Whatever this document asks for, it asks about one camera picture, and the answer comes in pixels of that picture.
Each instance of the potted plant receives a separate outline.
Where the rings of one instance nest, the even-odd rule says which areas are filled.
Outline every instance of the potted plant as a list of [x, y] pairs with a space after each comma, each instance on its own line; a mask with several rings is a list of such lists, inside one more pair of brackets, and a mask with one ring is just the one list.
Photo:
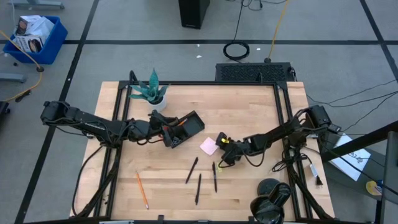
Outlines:
[[131, 87], [141, 94], [131, 94], [130, 97], [133, 99], [144, 99], [152, 107], [153, 110], [161, 112], [166, 107], [166, 89], [167, 86], [162, 86], [159, 89], [159, 78], [157, 77], [155, 69], [153, 69], [152, 74], [149, 78], [149, 86], [145, 85], [143, 82], [138, 81], [139, 87], [132, 85]]

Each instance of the succulent plant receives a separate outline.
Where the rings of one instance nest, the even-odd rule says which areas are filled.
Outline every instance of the succulent plant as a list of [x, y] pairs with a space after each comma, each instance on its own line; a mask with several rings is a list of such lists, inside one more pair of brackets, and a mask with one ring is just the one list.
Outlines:
[[152, 74], [149, 78], [149, 86], [145, 85], [142, 81], [138, 81], [139, 87], [132, 85], [131, 87], [141, 94], [131, 94], [130, 97], [134, 99], [144, 99], [149, 103], [156, 105], [163, 100], [163, 96], [166, 94], [167, 86], [162, 86], [159, 89], [159, 78], [157, 77], [155, 69], [153, 69]]

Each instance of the black speaker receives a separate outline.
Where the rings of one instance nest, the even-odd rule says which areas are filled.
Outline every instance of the black speaker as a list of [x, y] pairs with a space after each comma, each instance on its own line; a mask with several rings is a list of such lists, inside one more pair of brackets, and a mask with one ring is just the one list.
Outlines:
[[178, 0], [181, 25], [200, 29], [210, 0]]

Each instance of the floor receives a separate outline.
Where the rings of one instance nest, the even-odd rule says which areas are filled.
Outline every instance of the floor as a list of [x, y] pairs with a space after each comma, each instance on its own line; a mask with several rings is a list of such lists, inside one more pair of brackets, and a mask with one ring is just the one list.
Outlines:
[[[59, 16], [69, 33], [54, 64], [44, 66], [40, 86], [20, 103], [12, 102], [11, 114], [0, 126], [1, 223], [14, 222], [42, 148], [47, 127], [42, 126], [39, 116], [45, 100], [61, 96], [71, 105], [93, 113], [101, 82], [127, 80], [130, 70], [142, 80], [153, 68], [162, 80], [214, 80], [215, 64], [231, 62], [222, 48], [234, 36], [239, 1], [212, 0], [200, 30], [181, 27], [177, 0], [68, 0], [64, 5], [62, 11], [16, 9], [16, 17]], [[263, 5], [261, 11], [242, 11], [237, 39], [252, 40], [251, 53], [244, 62], [264, 60], [284, 6]], [[258, 1], [253, 1], [251, 7], [259, 7]], [[396, 79], [398, 69], [393, 58], [398, 58], [397, 10], [395, 0], [291, 0], [277, 36], [285, 41], [275, 45], [272, 61], [290, 62], [307, 93], [319, 101], [331, 101]], [[377, 27], [371, 25], [369, 17]], [[0, 0], [0, 18], [0, 29], [10, 34], [12, 8], [6, 0]], [[79, 40], [85, 44], [78, 45]], [[1, 48], [5, 42], [0, 37]], [[242, 49], [231, 51], [239, 54]], [[14, 66], [14, 62], [10, 55], [0, 55], [0, 71], [23, 73], [28, 81], [0, 82], [0, 99], [25, 90], [38, 79], [33, 65], [17, 62]], [[341, 105], [396, 89], [397, 83], [393, 82]], [[347, 133], [368, 133], [397, 120], [396, 98], [387, 100]], [[346, 128], [381, 101], [327, 110], [334, 123]], [[68, 217], [85, 144], [84, 138], [55, 132], [25, 222]], [[385, 153], [383, 142], [370, 148]], [[336, 182], [328, 181], [328, 185], [338, 218], [374, 220], [375, 200]], [[394, 215], [397, 209], [393, 204], [386, 208], [385, 223], [398, 223]]]

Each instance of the white pot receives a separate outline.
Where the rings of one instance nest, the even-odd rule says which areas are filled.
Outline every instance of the white pot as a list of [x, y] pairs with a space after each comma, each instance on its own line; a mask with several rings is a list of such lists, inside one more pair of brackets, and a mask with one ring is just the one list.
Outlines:
[[152, 103], [148, 102], [148, 104], [150, 105], [152, 110], [157, 110], [157, 112], [161, 112], [162, 110], [164, 110], [164, 108], [166, 108], [167, 104], [166, 95], [163, 96], [163, 100], [160, 103], [153, 105]]

